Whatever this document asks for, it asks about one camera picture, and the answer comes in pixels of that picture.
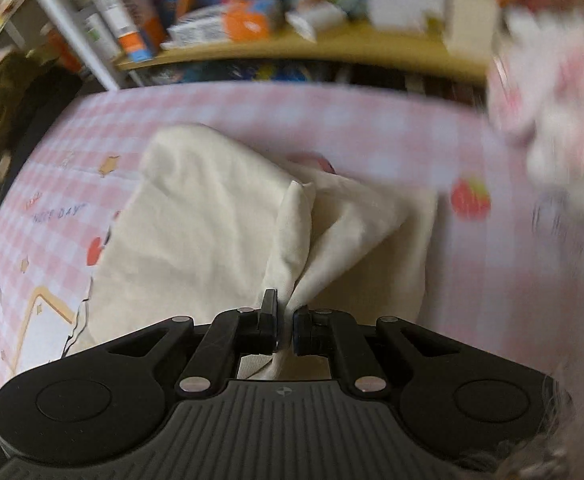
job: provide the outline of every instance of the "cream fabric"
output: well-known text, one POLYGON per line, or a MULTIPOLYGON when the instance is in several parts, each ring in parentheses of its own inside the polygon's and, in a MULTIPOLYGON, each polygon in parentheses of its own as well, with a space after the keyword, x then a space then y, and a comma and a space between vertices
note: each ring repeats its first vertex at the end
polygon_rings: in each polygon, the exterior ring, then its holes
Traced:
POLYGON ((240 376, 280 378, 303 306, 414 320, 437 196, 275 164, 201 125, 159 131, 101 255, 76 352, 187 314, 197 324, 278 291, 282 348, 240 376))

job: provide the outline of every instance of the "wooden shelf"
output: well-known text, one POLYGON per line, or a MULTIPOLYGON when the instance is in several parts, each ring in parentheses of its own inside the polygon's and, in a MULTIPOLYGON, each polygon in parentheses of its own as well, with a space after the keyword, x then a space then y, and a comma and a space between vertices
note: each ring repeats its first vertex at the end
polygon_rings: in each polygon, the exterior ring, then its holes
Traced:
POLYGON ((315 59, 399 68, 483 84, 486 65, 452 56, 438 38, 376 30, 369 23, 346 25, 311 43, 290 28, 270 40, 214 43, 166 50, 155 59, 134 63, 123 57, 121 70, 208 59, 315 59))

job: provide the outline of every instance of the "gingham tablecloth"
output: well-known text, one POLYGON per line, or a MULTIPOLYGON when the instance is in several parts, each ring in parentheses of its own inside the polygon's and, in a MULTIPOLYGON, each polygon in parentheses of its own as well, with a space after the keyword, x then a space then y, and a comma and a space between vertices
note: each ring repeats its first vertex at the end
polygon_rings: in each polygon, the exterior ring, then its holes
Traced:
POLYGON ((14 373, 33 298, 72 317, 148 140, 159 126, 192 121, 264 153, 320 153, 339 174, 439 189, 422 323, 546 371, 582 346, 584 280, 545 255, 532 232, 538 193, 524 153, 506 148, 485 118, 393 92, 191 84, 76 101, 22 169, 0 209, 0 386, 14 373), (460 177, 485 184, 487 218, 450 208, 460 177))

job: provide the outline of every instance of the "screw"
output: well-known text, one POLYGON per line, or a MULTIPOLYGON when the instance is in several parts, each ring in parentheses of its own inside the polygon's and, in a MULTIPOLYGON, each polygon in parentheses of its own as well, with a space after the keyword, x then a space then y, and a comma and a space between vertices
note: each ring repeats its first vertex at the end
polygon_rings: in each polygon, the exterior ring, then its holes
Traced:
POLYGON ((204 392, 210 387, 210 381, 204 377, 186 377, 179 383, 179 388, 191 394, 204 392))
POLYGON ((369 392, 380 392, 387 386, 384 379, 380 377, 375 377, 373 375, 366 375, 364 377, 359 377, 355 382, 354 386, 357 390, 361 390, 364 393, 369 392))

